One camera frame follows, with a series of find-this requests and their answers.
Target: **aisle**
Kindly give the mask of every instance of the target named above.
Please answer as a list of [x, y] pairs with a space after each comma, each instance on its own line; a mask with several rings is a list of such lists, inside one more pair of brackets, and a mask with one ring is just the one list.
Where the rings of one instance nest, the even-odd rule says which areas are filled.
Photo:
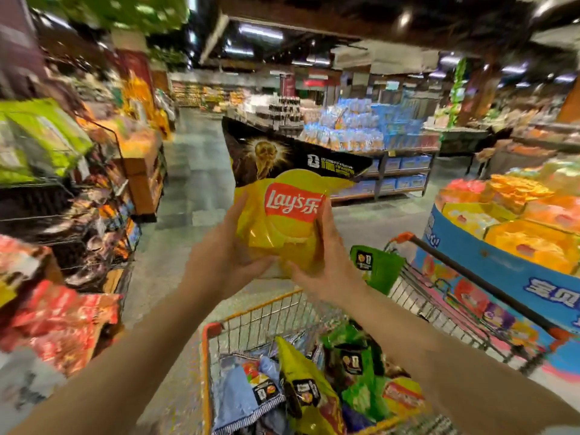
[[[182, 109], [175, 140], [165, 144], [165, 152], [169, 182], [157, 223], [143, 226], [123, 314], [128, 328], [177, 287], [192, 244], [223, 218], [233, 201], [234, 178], [220, 120]], [[335, 208], [345, 246], [366, 244], [382, 248], [389, 238], [403, 231], [421, 234], [439, 185], [461, 176], [462, 171], [465, 166], [461, 159], [437, 167], [423, 198], [399, 196]], [[256, 306], [293, 287], [290, 281], [254, 281], [222, 302], [208, 320]], [[168, 414], [174, 410], [178, 413], [177, 421], [188, 419], [189, 409], [197, 398], [198, 385], [192, 375], [198, 369], [197, 348], [194, 336], [141, 417], [142, 422], [153, 423], [160, 417], [170, 419]], [[167, 433], [166, 424], [160, 433]]]

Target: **left forearm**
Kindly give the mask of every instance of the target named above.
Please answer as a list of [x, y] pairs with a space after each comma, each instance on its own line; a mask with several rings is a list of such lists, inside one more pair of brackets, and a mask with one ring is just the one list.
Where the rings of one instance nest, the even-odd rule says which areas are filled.
[[130, 431], [193, 332], [219, 302], [188, 273], [126, 337], [37, 406], [11, 435]]

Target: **shopping cart handle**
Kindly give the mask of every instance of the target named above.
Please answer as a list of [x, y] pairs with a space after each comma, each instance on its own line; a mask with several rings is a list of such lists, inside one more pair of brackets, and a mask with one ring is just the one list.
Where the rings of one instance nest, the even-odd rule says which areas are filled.
[[479, 277], [471, 270], [466, 269], [461, 264], [456, 263], [455, 261], [453, 261], [453, 259], [449, 258], [447, 255], [444, 255], [439, 250], [431, 247], [425, 241], [418, 239], [417, 236], [415, 236], [415, 234], [411, 232], [404, 232], [391, 240], [391, 242], [396, 242], [397, 244], [401, 244], [402, 242], [406, 241], [412, 242], [417, 247], [423, 249], [425, 252], [429, 253], [434, 258], [441, 261], [447, 267], [455, 270], [461, 276], [468, 278], [475, 285], [479, 286], [489, 294], [495, 296], [501, 302], [504, 302], [506, 305], [516, 310], [519, 314], [521, 314], [524, 317], [527, 317], [533, 323], [537, 324], [539, 327], [545, 330], [550, 336], [556, 339], [557, 342], [554, 343], [556, 344], [556, 347], [565, 344], [568, 340], [570, 340], [572, 336], [574, 336], [572, 333], [569, 333], [568, 331], [556, 326], [548, 319], [546, 319], [544, 316], [536, 313], [530, 307], [527, 307], [520, 301], [512, 298], [510, 295], [506, 294], [504, 291], [500, 290], [495, 285], [492, 285], [483, 278]]

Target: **hand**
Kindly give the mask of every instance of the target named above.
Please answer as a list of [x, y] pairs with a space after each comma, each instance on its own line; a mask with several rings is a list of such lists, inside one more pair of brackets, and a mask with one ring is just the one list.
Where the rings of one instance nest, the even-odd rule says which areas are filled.
[[206, 234], [204, 239], [192, 247], [187, 262], [191, 278], [219, 300], [224, 300], [248, 285], [264, 273], [275, 261], [274, 256], [266, 256], [255, 261], [244, 259], [244, 246], [236, 236], [238, 219], [248, 199], [243, 194], [226, 212], [223, 221]]
[[295, 263], [289, 263], [292, 280], [316, 298], [348, 310], [350, 302], [356, 301], [368, 286], [344, 249], [328, 198], [319, 221], [324, 243], [324, 267], [317, 274], [308, 275]]

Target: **right hand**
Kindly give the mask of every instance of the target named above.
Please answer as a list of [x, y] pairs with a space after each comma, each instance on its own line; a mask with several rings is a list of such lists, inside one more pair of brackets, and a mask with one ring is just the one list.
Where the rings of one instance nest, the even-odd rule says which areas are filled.
[[334, 224], [330, 198], [324, 201], [318, 220], [324, 243], [324, 266], [316, 274], [308, 275], [295, 263], [289, 262], [292, 280], [308, 294], [348, 310], [350, 303], [368, 290], [368, 285], [344, 249]]

